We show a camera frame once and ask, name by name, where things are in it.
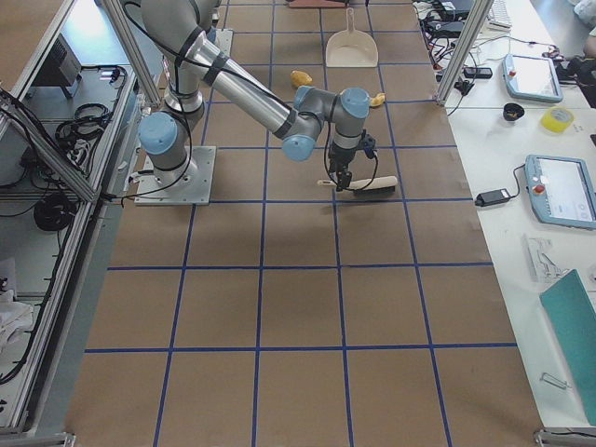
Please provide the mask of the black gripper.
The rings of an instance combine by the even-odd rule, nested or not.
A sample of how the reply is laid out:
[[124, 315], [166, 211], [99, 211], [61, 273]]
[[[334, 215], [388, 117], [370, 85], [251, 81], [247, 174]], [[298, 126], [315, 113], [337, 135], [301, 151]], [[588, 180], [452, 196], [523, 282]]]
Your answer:
[[336, 191], [344, 191], [349, 188], [352, 181], [352, 172], [349, 165], [354, 160], [356, 153], [361, 149], [360, 143], [351, 148], [344, 148], [336, 142], [331, 143], [328, 153], [329, 176], [335, 184]]

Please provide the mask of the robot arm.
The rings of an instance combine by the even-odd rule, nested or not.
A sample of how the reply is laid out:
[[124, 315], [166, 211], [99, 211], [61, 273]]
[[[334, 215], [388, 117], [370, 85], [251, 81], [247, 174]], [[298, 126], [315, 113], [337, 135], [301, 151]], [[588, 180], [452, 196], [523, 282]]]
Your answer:
[[140, 5], [146, 35], [170, 63], [169, 91], [175, 100], [195, 99], [198, 85], [209, 85], [269, 129], [294, 161], [308, 159], [324, 127], [333, 128], [327, 171], [337, 190], [349, 188], [349, 165], [356, 152], [377, 158], [375, 140], [364, 128], [368, 92], [346, 88], [333, 93], [302, 86], [288, 105], [210, 40], [214, 8], [212, 1], [143, 1]]

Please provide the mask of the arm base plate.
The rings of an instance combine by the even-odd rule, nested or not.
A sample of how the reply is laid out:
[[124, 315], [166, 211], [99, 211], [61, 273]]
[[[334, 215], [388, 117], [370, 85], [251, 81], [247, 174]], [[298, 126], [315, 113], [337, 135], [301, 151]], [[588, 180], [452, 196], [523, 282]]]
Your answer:
[[156, 169], [150, 156], [143, 168], [150, 173], [138, 182], [134, 202], [143, 206], [208, 205], [213, 171], [217, 155], [216, 146], [185, 146], [190, 161], [185, 161], [172, 171]]

